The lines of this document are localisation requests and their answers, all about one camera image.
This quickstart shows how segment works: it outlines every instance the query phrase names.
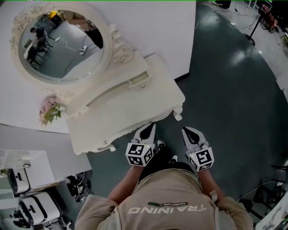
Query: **white box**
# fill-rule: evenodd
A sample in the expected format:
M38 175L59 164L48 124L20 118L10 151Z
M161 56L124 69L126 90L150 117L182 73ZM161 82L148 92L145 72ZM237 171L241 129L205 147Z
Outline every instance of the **white box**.
M211 147L194 153L192 153L192 151L187 151L186 155L188 156L188 161L193 165L197 172L211 168L214 163Z
M128 143L125 155L130 165L145 167L154 153L152 145Z

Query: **dark epoxy floor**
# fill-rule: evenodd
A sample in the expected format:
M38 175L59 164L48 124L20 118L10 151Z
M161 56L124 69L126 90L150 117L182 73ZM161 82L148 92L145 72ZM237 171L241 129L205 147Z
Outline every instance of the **dark epoxy floor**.
M196 22L213 14L197 4ZM213 149L211 173L234 199L270 181L270 166L281 161L278 158L287 140L288 103L262 56L220 15L195 29L190 77L178 85L186 97L183 119L177 122L170 115L157 122L157 137L186 162L181 128L201 130ZM88 154L96 195L107 196L124 177L129 168L126 145L133 135L115 140L115 152ZM58 189L63 197L68 192L64 184ZM69 202L69 217L75 220L80 207Z
M53 48L45 55L46 60L37 57L37 61L41 63L39 71L50 77L63 78L73 67L99 50L85 32L67 21L53 30L49 36L60 39L57 42L48 39ZM79 49L84 45L88 46L88 49L81 56Z

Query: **white tabletop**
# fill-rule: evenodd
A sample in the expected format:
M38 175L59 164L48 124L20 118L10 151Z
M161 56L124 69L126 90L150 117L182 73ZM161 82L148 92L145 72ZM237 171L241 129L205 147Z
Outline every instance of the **white tabletop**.
M288 193L275 205L275 207L257 225L256 230L275 229L288 212Z
M92 151L107 140L111 143L111 138L120 137L120 133L124 135L123 131L128 128L144 121L149 122L163 113L170 113L173 107L185 101L160 58L154 54L145 60L153 76L148 86L132 90L128 83L122 84L96 99L84 114L67 118L70 138L77 155Z

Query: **black tripod stand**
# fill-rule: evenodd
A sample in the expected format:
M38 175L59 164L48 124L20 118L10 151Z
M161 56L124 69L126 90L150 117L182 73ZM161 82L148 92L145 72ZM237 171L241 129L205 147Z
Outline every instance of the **black tripod stand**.
M255 46L255 41L253 40L252 35L253 35L254 31L256 30L259 22L262 20L262 18L263 18L264 16L266 16L267 14L269 14L270 11L269 11L268 13L266 13L263 9L259 8L259 9L258 9L258 13L260 14L260 17L259 17L259 19L258 19L258 21L257 21L257 23L256 23L256 25L255 25L255 27L254 27L251 35L243 34L243 35L248 39L248 41L250 41L250 43L251 43L253 46Z

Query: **carved table leg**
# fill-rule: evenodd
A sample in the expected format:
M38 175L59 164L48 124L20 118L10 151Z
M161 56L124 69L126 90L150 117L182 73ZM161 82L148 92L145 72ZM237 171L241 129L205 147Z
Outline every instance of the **carved table leg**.
M175 106L175 107L173 108L173 111L174 111L174 112L173 112L173 115L174 115L175 119L176 119L177 121L182 120L182 116L180 115L180 113L182 113L182 111L183 111L182 104Z
M107 149L110 149L110 151L111 152L114 152L115 150L116 150L116 148L115 148L115 146L114 145L108 145L108 146L106 146L106 147L103 147L103 148L98 148L97 150L99 151L99 152L102 152L102 151L105 151L105 150L107 150Z

